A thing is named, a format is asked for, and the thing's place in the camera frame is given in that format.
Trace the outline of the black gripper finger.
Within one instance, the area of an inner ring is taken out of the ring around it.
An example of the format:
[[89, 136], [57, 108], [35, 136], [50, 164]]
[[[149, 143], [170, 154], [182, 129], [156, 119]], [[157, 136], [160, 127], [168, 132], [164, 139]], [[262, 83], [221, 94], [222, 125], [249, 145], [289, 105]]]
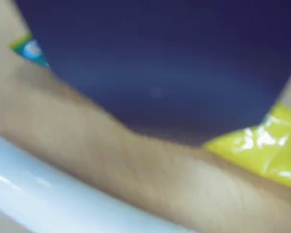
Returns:
[[130, 129], [155, 134], [155, 119], [144, 100], [152, 100], [134, 67], [94, 44], [100, 11], [91, 0], [18, 0], [30, 35], [16, 45], [20, 56], [50, 68], [61, 80], [90, 98]]
[[161, 95], [175, 94], [156, 130], [200, 144], [262, 122], [291, 79], [291, 0], [175, 1], [183, 54]]

